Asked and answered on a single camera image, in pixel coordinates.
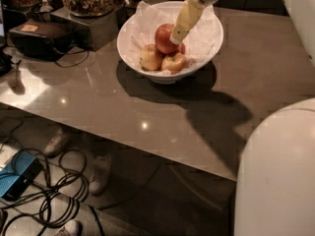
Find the table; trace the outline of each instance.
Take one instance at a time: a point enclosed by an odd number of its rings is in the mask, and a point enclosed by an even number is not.
[[[236,181],[255,127],[274,111],[314,97],[315,69],[289,17],[215,12],[224,29],[220,53],[174,85],[135,74],[113,40],[74,67],[24,58],[22,90],[13,92],[10,75],[4,76],[0,101]],[[85,55],[66,55],[60,63],[74,65]]]

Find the white bowl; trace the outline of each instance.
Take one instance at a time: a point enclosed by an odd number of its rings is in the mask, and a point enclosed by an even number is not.
[[[155,5],[141,2],[137,12],[121,28],[117,48],[122,60],[137,73],[160,84],[173,84],[204,67],[218,53],[223,42],[223,28],[212,6],[207,7],[200,21],[184,39],[189,67],[175,75],[161,71],[147,71],[140,65],[140,51],[155,43],[154,35],[159,25],[175,24],[183,2],[171,1]]]

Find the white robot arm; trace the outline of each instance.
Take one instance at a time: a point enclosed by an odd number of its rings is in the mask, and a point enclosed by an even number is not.
[[[219,0],[185,0],[176,20],[170,40],[174,44],[180,44],[203,14],[207,6],[213,5]]]

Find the apple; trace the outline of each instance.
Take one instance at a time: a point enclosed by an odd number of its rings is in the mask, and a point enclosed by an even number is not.
[[[157,49],[161,53],[169,54],[178,51],[178,49],[180,48],[180,52],[184,51],[185,54],[186,48],[184,43],[180,43],[179,45],[177,45],[169,40],[173,28],[174,28],[173,24],[162,24],[157,28],[155,34],[155,43]]]
[[[186,67],[188,67],[188,59],[179,51],[167,54],[161,63],[161,70],[169,70],[171,75],[179,73]]]
[[[154,44],[147,44],[140,51],[140,64],[150,71],[160,69],[163,58],[164,55]]]

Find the shoe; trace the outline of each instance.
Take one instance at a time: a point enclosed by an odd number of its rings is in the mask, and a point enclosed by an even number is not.
[[[111,161],[111,153],[97,156],[94,159],[94,172],[89,185],[89,192],[93,196],[100,195],[105,190],[108,183]]]
[[[6,223],[8,217],[7,211],[0,209],[0,234],[2,232],[3,226]]]
[[[43,153],[48,157],[57,156],[69,141],[70,134],[64,133],[63,130],[59,128],[56,135],[49,141],[48,145],[43,150]]]
[[[78,220],[71,219],[54,236],[79,236],[82,225]]]

